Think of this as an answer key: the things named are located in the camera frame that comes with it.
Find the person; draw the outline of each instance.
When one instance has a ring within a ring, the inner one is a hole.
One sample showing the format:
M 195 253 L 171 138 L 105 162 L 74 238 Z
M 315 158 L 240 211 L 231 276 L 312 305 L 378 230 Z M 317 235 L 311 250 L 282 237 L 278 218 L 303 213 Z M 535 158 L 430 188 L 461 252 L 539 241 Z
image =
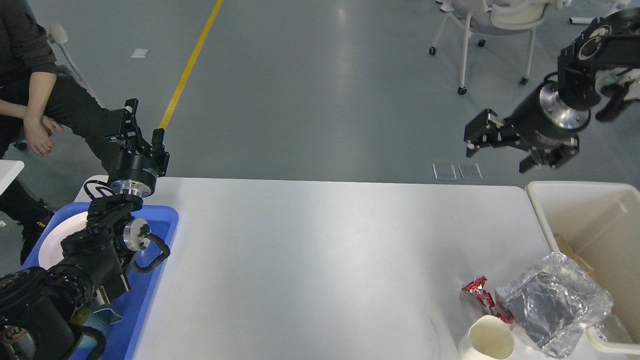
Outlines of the person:
M 58 71 L 46 31 L 26 3 L 0 0 L 0 159 L 24 130 L 28 147 L 37 156 L 54 148 L 51 136 L 62 125 L 82 136 L 109 172 L 119 146 L 108 142 L 108 113 L 71 76 Z M 23 264 L 52 212 L 32 198 L 20 181 L 0 195 L 0 211 L 23 226 Z

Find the black pants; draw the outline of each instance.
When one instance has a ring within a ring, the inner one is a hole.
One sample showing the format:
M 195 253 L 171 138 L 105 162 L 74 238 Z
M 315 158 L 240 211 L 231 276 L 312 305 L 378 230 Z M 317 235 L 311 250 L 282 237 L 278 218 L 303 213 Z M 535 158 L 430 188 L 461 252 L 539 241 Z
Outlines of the black pants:
M 0 99 L 27 105 L 29 80 L 30 76 L 25 76 L 0 88 Z M 44 115 L 82 136 L 107 172 L 120 150 L 117 144 L 104 138 L 107 135 L 108 113 L 74 78 L 64 75 L 59 75 L 56 79 L 44 111 Z M 0 159 L 4 157 L 21 128 L 22 119 L 0 115 Z M 42 205 L 32 199 L 18 181 L 14 181 L 0 195 L 0 211 L 23 224 L 40 220 L 45 212 Z

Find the white cup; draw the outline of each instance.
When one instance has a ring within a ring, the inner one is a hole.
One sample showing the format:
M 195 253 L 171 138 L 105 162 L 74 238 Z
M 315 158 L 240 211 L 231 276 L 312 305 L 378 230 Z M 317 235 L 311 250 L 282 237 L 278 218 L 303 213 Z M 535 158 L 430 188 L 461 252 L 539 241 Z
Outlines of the white cup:
M 462 360 L 505 360 L 512 355 L 514 347 L 507 324 L 495 316 L 484 315 L 460 340 L 458 353 Z

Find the red snack wrapper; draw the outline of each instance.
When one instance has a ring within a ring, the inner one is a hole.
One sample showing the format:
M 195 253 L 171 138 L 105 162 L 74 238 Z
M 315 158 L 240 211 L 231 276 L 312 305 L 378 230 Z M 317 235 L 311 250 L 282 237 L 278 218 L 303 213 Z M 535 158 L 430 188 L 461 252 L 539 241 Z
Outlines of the red snack wrapper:
M 497 312 L 495 308 L 495 302 L 493 301 L 493 297 L 489 291 L 484 289 L 484 284 L 487 282 L 486 277 L 480 276 L 475 278 L 472 282 L 462 287 L 462 291 L 470 293 L 475 296 L 475 298 L 480 301 L 484 312 L 488 315 L 497 316 L 506 323 L 511 323 L 512 317 L 505 316 Z

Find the person's hand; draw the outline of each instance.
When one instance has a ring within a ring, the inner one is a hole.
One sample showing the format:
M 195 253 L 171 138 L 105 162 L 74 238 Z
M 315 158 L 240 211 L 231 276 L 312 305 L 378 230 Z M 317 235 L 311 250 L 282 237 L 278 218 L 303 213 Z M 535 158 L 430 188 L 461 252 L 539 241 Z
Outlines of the person's hand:
M 47 115 L 42 115 L 42 120 L 40 121 L 40 123 L 42 124 L 42 127 L 44 127 L 44 129 L 47 131 L 47 134 L 49 134 L 49 136 L 52 136 L 58 131 L 61 134 L 65 133 L 65 130 L 62 128 L 62 126 Z
M 47 129 L 42 125 L 42 118 L 24 119 L 24 134 L 27 138 L 27 144 L 34 154 L 38 156 L 45 156 L 51 152 L 53 143 L 49 138 Z

